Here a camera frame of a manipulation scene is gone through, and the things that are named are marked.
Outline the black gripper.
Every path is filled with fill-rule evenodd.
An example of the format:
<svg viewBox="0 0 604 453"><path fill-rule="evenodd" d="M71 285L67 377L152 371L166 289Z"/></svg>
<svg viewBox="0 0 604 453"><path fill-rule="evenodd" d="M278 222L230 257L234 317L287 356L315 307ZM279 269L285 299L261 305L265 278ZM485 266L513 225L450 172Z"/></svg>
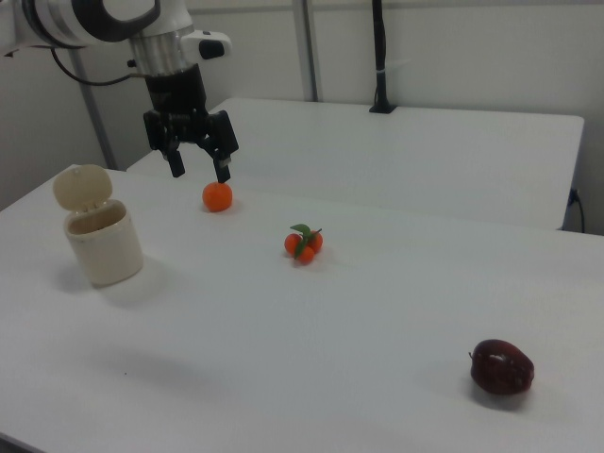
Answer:
<svg viewBox="0 0 604 453"><path fill-rule="evenodd" d="M231 155L239 144L226 111L208 114L207 96L199 66L171 75L149 76L152 109L143 115L149 146L159 150L174 178L185 174L178 147L197 143L212 158L219 183L230 180Z"/></svg>

